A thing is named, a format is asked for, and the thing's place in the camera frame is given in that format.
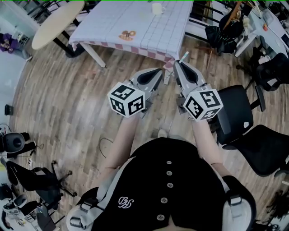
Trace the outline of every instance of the purple object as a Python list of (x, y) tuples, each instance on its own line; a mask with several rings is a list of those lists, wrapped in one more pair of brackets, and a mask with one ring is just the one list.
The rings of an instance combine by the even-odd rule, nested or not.
[(14, 50), (19, 48), (19, 42), (12, 38), (10, 34), (4, 34), (0, 40), (0, 50), (8, 51), (8, 53), (13, 53)]

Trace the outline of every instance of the red checkered tablecloth trim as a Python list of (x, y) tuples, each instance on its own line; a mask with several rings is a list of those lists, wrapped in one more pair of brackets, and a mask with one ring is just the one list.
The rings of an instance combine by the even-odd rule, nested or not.
[[(116, 43), (109, 43), (109, 42), (98, 42), (98, 41), (79, 41), (87, 44), (92, 44), (92, 45), (99, 45), (99, 46), (105, 46), (105, 47), (111, 47), (115, 49), (119, 49), (122, 51), (129, 51), (138, 55), (144, 55), (149, 58), (157, 59), (160, 61), (166, 62), (166, 64), (163, 66), (167, 71), (170, 73), (173, 72), (173, 63), (175, 59), (166, 53), (162, 53), (160, 51), (154, 51), (154, 50), (149, 50), (149, 49), (144, 49), (144, 48), (139, 48), (139, 47), (134, 47), (134, 46), (128, 46), (128, 45), (122, 45), (122, 44), (116, 44)], [(76, 45), (79, 42), (74, 42), (72, 43), (72, 47), (75, 50)]]

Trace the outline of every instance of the white cup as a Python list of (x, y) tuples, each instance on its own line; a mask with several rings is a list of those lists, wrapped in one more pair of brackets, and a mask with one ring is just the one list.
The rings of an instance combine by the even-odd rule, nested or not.
[(153, 14), (155, 14), (155, 15), (162, 14), (165, 10), (166, 10), (166, 8), (162, 7), (162, 4), (160, 4), (160, 3), (153, 3), (152, 4), (152, 11), (153, 11)]

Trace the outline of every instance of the black and white cube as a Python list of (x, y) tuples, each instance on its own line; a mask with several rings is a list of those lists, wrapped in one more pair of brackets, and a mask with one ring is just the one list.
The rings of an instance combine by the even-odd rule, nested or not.
[(187, 112), (196, 120), (213, 118), (223, 107), (216, 89), (193, 91), (183, 104)]
[(127, 118), (145, 109), (145, 92), (127, 84), (117, 83), (107, 96), (112, 110)]

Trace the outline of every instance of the wooden floor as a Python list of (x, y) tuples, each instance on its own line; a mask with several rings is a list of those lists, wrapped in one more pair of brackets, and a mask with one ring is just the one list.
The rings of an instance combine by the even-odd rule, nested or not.
[[(189, 51), (190, 64), (201, 71), (213, 88), (222, 89), (235, 84), (246, 86), (249, 77), (235, 66), (244, 64), (250, 54), (244, 52), (239, 58), (230, 54), (214, 55), (207, 69), (208, 55), (197, 49), (198, 46), (206, 46), (206, 43), (185, 37), (181, 56)], [(98, 148), (99, 139), (113, 140), (122, 120), (110, 109), (108, 90), (138, 70), (164, 64), (126, 51), (98, 46), (95, 49), (107, 64), (106, 68), (99, 67), (87, 53), (68, 59), (53, 42), (34, 52), (19, 82), (14, 98), (15, 115), (10, 122), (13, 131), (29, 132), (33, 141), (38, 145), (44, 144), (44, 149), (38, 148), (33, 156), (33, 166), (50, 169), (51, 161), (57, 160), (59, 176), (68, 170), (73, 171), (66, 185), (80, 196), (94, 187), (104, 160)], [(134, 149), (160, 128), (194, 142), (188, 116), (179, 115), (177, 110), (175, 89), (174, 79), (168, 86), (160, 84), (154, 104), (140, 121)], [(254, 87), (250, 87), (247, 93), (251, 102), (256, 99)], [(277, 91), (264, 92), (264, 95), (266, 111), (253, 111), (254, 124), (263, 124), (289, 135), (289, 87), (281, 85)], [(109, 143), (104, 141), (101, 145), (107, 154)], [(283, 176), (259, 177), (238, 151), (222, 152), (225, 166), (251, 191), (257, 202), (258, 219), (264, 221), (266, 205), (281, 187)], [(17, 162), (26, 166), (26, 160), (26, 157), (19, 157)], [(29, 199), (39, 198), (35, 192), (27, 192), (27, 195)], [(65, 194), (54, 218), (66, 215), (78, 200), (79, 197), (73, 199)], [(65, 220), (60, 222), (60, 226), (62, 231), (66, 230)]]

